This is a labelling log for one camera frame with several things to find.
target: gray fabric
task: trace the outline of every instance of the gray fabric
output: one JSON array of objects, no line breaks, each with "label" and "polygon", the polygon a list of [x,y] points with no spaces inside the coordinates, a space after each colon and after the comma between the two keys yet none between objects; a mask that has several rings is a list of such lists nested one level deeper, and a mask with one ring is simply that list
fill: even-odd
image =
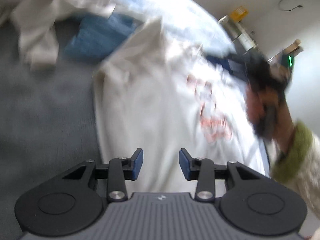
[{"label": "gray fabric", "polygon": [[[76,31],[71,22],[56,25],[61,52]],[[14,27],[0,28],[0,240],[21,234],[14,216],[21,194],[83,160],[100,160],[94,69],[59,58],[56,69],[30,72],[19,62]]]}]

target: red print on shirt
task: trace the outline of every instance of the red print on shirt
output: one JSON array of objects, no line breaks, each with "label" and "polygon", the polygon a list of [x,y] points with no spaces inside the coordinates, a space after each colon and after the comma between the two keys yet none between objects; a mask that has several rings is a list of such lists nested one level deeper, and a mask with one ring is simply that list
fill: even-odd
[{"label": "red print on shirt", "polygon": [[212,96],[212,84],[189,75],[187,85],[200,101],[200,125],[207,141],[212,143],[219,138],[231,139],[232,130],[227,117],[217,109],[217,102]]}]

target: round black disc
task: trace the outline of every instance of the round black disc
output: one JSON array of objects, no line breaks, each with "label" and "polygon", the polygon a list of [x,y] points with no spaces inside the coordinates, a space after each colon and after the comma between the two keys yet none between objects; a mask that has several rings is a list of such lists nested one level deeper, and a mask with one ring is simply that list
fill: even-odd
[{"label": "round black disc", "polygon": [[91,225],[103,209],[99,195],[78,181],[42,184],[16,202],[21,228],[41,236],[65,236]]},{"label": "round black disc", "polygon": [[274,181],[248,180],[227,191],[220,202],[227,220],[246,232],[275,236],[298,230],[306,215],[304,201]]}]

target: green sleeve cuff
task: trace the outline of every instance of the green sleeve cuff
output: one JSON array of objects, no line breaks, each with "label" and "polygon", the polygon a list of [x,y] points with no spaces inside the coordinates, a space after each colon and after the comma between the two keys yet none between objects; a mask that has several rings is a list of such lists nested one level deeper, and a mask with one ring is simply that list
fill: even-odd
[{"label": "green sleeve cuff", "polygon": [[271,177],[282,184],[293,179],[310,150],[312,139],[312,132],[302,122],[297,122],[292,147],[286,158],[275,164]]}]

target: hand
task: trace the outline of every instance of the hand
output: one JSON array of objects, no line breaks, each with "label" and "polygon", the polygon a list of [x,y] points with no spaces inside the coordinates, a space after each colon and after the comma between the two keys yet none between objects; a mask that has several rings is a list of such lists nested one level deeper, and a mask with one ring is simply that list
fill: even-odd
[{"label": "hand", "polygon": [[290,116],[287,102],[284,101],[279,105],[278,93],[271,88],[255,93],[251,90],[250,86],[248,86],[246,94],[247,115],[252,124],[259,123],[260,119],[265,116],[264,106],[276,107],[277,122],[272,138],[276,140],[281,151],[286,154],[294,134],[294,124]]}]

